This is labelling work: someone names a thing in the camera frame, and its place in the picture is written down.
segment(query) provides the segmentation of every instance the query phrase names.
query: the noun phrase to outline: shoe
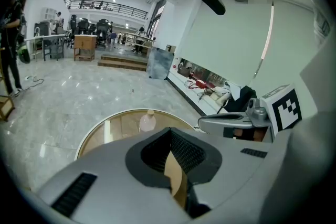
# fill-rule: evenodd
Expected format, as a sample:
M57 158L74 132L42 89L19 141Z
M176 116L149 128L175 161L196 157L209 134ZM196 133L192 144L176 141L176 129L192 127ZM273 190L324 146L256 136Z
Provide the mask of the shoe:
M21 93L22 89L21 88L17 88L14 95L18 96Z

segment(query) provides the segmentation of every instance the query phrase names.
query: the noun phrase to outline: railing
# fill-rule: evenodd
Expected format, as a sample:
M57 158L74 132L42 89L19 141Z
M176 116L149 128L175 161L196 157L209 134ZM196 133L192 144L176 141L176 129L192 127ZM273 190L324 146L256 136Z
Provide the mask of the railing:
M137 17L140 19L145 19L148 12L144 10L116 4L113 2L106 1L90 1L90 0L64 0L64 3L68 7L68 9L100 9L100 10L108 10L110 12L127 14L133 17Z

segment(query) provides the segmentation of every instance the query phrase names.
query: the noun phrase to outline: black pants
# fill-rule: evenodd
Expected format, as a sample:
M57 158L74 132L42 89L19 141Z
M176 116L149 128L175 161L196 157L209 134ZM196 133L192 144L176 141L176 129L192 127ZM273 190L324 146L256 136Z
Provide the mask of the black pants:
M9 94L13 91L13 88L12 88L12 84L10 83L10 79L9 79L8 67L10 67L10 70L12 71L12 74L15 80L15 87L21 88L19 70L17 69L17 64L16 64L16 52L13 51L12 55L10 51L7 49L1 53L2 69L4 73L4 79L5 79L7 91Z
M142 45L143 41L142 40L137 40L136 43ZM141 51L141 49L142 49L141 46L137 46L137 45L135 46L135 51L139 52L139 51Z

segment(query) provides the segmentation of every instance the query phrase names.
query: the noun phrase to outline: white tile floor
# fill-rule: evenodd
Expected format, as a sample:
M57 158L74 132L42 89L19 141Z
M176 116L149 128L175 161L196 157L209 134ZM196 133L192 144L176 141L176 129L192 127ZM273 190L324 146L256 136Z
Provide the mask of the white tile floor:
M0 123L3 161L22 186L36 191L74 160L92 126L116 112L153 108L196 125L199 114L167 81L149 79L143 71L98 67L99 58L97 52L92 62L66 58L19 65L23 88L35 84L26 76L45 80L14 98L16 109Z

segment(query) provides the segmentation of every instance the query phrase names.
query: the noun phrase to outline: raised platform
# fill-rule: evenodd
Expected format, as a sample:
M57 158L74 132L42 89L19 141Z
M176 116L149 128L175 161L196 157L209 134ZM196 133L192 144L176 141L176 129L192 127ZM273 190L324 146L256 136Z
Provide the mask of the raised platform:
M146 71L147 60L133 59L114 55L102 55L101 60L98 61L98 66Z

